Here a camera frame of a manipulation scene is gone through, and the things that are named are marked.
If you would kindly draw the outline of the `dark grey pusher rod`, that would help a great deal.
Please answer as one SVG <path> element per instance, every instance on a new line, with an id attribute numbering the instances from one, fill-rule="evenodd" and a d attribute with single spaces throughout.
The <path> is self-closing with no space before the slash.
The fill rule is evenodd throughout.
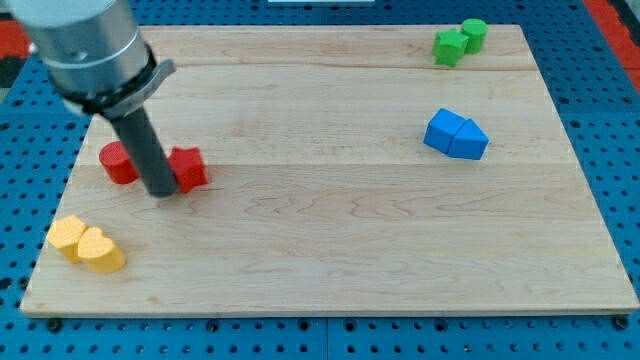
<path id="1" fill-rule="evenodd" d="M 173 195 L 178 183 L 144 108 L 110 123 L 147 192 L 152 197 Z"/>

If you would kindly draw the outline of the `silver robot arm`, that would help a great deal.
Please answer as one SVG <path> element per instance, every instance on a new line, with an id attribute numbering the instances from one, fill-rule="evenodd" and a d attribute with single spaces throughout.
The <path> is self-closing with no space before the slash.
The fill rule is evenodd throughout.
<path id="1" fill-rule="evenodd" d="M 178 183 L 144 103 L 173 74 L 156 60 L 127 0 L 6 0 L 65 105 L 108 120 L 147 192 Z"/>

